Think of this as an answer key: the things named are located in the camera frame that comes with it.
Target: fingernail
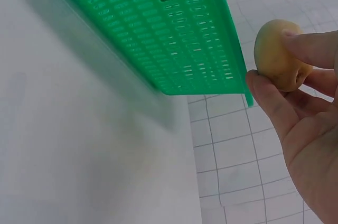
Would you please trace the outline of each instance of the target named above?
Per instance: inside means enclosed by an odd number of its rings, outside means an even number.
[[[282,33],[283,36],[286,36],[288,38],[298,35],[298,33],[296,33],[295,31],[288,30],[288,29],[282,30],[281,33]]]

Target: green plastic basket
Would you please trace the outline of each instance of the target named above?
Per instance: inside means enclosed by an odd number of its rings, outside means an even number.
[[[126,59],[167,95],[245,94],[226,0],[76,0]]]

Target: grout line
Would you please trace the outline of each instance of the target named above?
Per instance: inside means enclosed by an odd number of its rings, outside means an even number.
[[[207,118],[191,121],[190,124],[193,123],[193,122],[199,122],[199,121],[203,121],[203,120],[207,120],[207,119],[213,119],[213,118],[216,118],[216,117],[222,117],[222,116],[225,116],[225,115],[228,115],[228,114],[233,114],[233,113],[240,112],[240,111],[243,111],[243,110],[245,110],[245,108],[239,109],[239,110],[236,110],[236,111],[232,111],[232,112],[229,112],[229,113],[226,113],[226,114],[222,114],[222,115],[217,115],[217,116],[214,116],[214,117],[208,116]]]
[[[254,135],[254,134],[258,134],[258,133],[263,133],[263,132],[266,132],[266,131],[272,130],[272,129],[274,129],[274,128],[271,127],[271,128],[268,128],[268,129],[260,130],[260,131],[258,131],[258,132],[256,132],[256,133],[253,133],[253,135]],[[231,140],[233,140],[233,139],[242,138],[242,137],[247,137],[247,136],[250,136],[250,135],[251,135],[251,134],[245,134],[245,135],[242,135],[242,136],[237,136],[237,137],[234,137],[234,138],[228,138],[228,139],[224,139],[224,140],[222,140],[222,141],[217,141],[217,142],[214,142],[214,143],[207,143],[207,144],[203,144],[203,145],[194,146],[194,148],[202,147],[202,146],[208,146],[208,145],[211,145],[211,144],[222,143],[222,142],[226,142],[226,141],[231,141]]]
[[[267,224],[268,217],[267,217],[267,212],[266,212],[266,199],[265,199],[265,193],[264,193],[264,187],[263,187],[263,180],[262,180],[262,175],[261,175],[261,173],[260,173],[260,167],[259,167],[259,162],[258,162],[257,150],[256,150],[256,146],[255,146],[254,137],[253,137],[253,135],[252,135],[252,129],[251,129],[251,124],[250,124],[250,120],[249,120],[249,116],[248,116],[248,111],[247,111],[247,109],[245,110],[245,113],[247,114],[248,123],[249,123],[249,128],[250,128],[250,132],[251,132],[251,139],[252,139],[253,148],[254,148],[254,150],[255,150],[255,155],[256,155],[256,161],[257,161],[257,166],[258,166],[258,172],[259,172],[260,184],[261,184],[261,186],[262,186],[262,192],[263,192],[263,198],[264,198],[265,223]]]
[[[282,180],[285,180],[285,179],[289,179],[289,178],[290,178],[290,176],[287,176],[287,177],[285,177],[285,178],[281,178],[281,179],[273,180],[273,181],[271,181],[271,182],[263,183],[263,185],[271,184],[271,183],[275,183],[275,182],[279,182],[279,181],[282,181]],[[244,190],[252,189],[252,188],[255,188],[255,187],[259,187],[259,186],[261,186],[261,185],[259,184],[259,185],[255,185],[255,186],[251,186],[251,187],[239,189],[239,190],[229,191],[229,192],[221,193],[221,195],[223,195],[223,194],[228,194],[228,193],[232,193],[232,192],[244,191]],[[200,199],[207,198],[207,197],[214,197],[214,196],[218,196],[218,194],[207,195],[207,196],[201,196]]]
[[[226,219],[226,224],[228,223],[228,221],[227,221],[227,213],[226,213],[226,208],[225,207],[223,207],[223,210],[224,210],[224,217],[225,217],[225,219]]]
[[[282,154],[283,154],[283,153],[274,154],[274,155],[269,156],[269,157],[264,157],[264,158],[258,159],[258,161],[270,159],[270,158],[273,158],[273,157],[276,157],[276,156],[282,155]],[[257,160],[250,161],[250,162],[243,162],[243,163],[236,164],[236,165],[232,165],[232,166],[220,167],[220,168],[214,169],[214,170],[201,171],[201,172],[197,172],[197,174],[202,174],[202,173],[211,172],[211,171],[216,171],[216,170],[225,170],[225,169],[228,169],[228,168],[230,168],[230,167],[237,167],[237,166],[241,166],[241,165],[245,165],[245,164],[249,164],[249,163],[253,163],[253,162],[257,162]]]
[[[303,199],[303,224],[305,223],[305,212],[304,212],[304,199]]]
[[[277,195],[277,196],[273,196],[273,197],[270,197],[270,198],[265,198],[265,200],[268,200],[268,199],[274,199],[274,198],[279,198],[279,197],[286,196],[286,195],[291,195],[291,194],[294,194],[294,193],[297,193],[297,191],[284,193],[284,194]],[[239,205],[239,204],[246,204],[246,203],[259,202],[259,201],[262,201],[262,200],[264,200],[264,199],[251,200],[251,201],[247,201],[247,202],[243,202],[243,203],[234,204],[234,206]]]
[[[211,130],[211,125],[210,125],[210,120],[209,120],[209,112],[208,112],[208,102],[206,101],[205,95],[204,95],[204,100],[205,100],[206,115],[208,117],[211,142],[213,143],[213,136],[212,136],[212,130]],[[219,178],[219,175],[218,175],[217,160],[216,160],[216,153],[215,153],[214,144],[212,144],[212,150],[213,150],[213,157],[214,157],[214,160],[215,160],[216,173],[217,173],[218,200],[220,201],[220,206],[222,206],[221,197],[220,197],[220,178]]]
[[[220,95],[226,95],[226,94],[218,94],[218,95],[214,95],[214,96],[209,96],[209,97],[205,97],[206,99],[210,99],[210,98],[214,98]],[[204,98],[201,100],[197,100],[197,101],[192,101],[192,102],[188,102],[188,104],[194,104],[195,102],[199,102],[199,101],[204,101]]]
[[[287,216],[283,216],[283,217],[280,217],[280,218],[277,218],[277,219],[273,219],[273,220],[269,220],[270,221],[275,221],[275,220],[281,220],[281,219],[284,219],[284,218],[288,218],[288,217],[291,217],[291,216],[294,216],[294,215],[297,215],[297,214],[300,214],[302,212],[297,212],[297,213],[293,213],[293,214],[290,214],[290,215],[287,215]]]
[[[260,184],[259,185],[255,185],[255,186],[251,186],[251,187],[247,187],[245,189],[238,189],[238,190],[234,190],[234,191],[224,192],[224,193],[221,193],[221,195],[225,195],[225,194],[229,194],[229,193],[233,193],[233,192],[238,192],[238,191],[244,191],[244,190],[252,189],[252,188],[256,188],[256,187],[260,187]]]

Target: yellow potato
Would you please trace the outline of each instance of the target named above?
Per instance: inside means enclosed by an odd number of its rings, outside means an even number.
[[[255,43],[255,63],[258,73],[269,78],[283,92],[298,89],[313,67],[295,58],[282,44],[281,31],[289,29],[302,34],[301,28],[284,20],[272,20],[260,29]]]

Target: white tiled wall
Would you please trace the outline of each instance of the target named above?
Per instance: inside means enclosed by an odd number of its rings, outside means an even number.
[[[261,26],[274,18],[305,33],[338,29],[338,0],[227,0],[248,69]],[[308,87],[302,90],[332,98]],[[286,169],[273,125],[241,95],[190,96],[189,109],[204,224],[317,224]]]

